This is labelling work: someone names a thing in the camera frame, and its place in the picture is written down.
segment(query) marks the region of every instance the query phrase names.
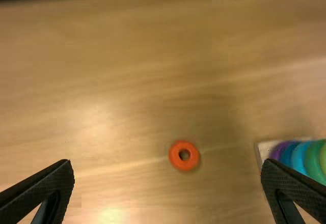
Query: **wood grain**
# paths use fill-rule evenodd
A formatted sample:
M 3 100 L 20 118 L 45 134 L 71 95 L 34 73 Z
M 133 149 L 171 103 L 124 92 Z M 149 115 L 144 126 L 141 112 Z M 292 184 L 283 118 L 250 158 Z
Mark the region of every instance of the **wood grain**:
M 0 3 L 1 189 L 68 158 L 64 223 L 274 223 L 253 143 L 324 135 L 325 4 Z

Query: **orange ring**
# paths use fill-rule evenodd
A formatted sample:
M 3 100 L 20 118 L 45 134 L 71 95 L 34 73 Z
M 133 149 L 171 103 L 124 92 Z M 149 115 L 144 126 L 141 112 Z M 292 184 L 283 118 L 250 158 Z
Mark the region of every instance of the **orange ring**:
M 188 160 L 182 160 L 180 158 L 179 154 L 182 150 L 189 152 Z M 190 171 L 198 165 L 200 154 L 193 144 L 187 141 L 177 141 L 169 150 L 169 158 L 175 168 L 181 171 Z

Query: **colorful rings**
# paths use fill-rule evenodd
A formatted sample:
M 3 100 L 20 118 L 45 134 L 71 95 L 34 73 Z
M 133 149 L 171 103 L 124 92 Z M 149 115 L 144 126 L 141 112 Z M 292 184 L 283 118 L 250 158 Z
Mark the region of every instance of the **colorful rings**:
M 326 185 L 326 140 L 286 141 L 275 146 L 270 158 Z

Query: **purple ring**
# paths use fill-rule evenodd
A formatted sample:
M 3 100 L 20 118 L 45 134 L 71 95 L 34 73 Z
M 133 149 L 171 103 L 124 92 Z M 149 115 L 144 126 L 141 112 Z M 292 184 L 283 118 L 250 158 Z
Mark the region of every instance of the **purple ring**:
M 271 153 L 269 154 L 269 157 L 272 159 L 280 160 L 282 153 L 284 150 L 291 144 L 296 143 L 297 141 L 285 141 L 281 142 L 280 144 L 277 144 Z

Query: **black object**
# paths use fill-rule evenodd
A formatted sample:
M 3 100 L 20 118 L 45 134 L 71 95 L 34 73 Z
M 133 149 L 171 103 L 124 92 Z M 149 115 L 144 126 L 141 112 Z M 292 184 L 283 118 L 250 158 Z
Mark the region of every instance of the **black object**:
M 17 223 L 39 204 L 32 224 L 61 223 L 74 182 L 70 160 L 62 159 L 0 192 L 0 223 Z
M 274 159 L 265 160 L 261 184 L 276 224 L 305 224 L 293 202 L 326 223 L 326 186 Z

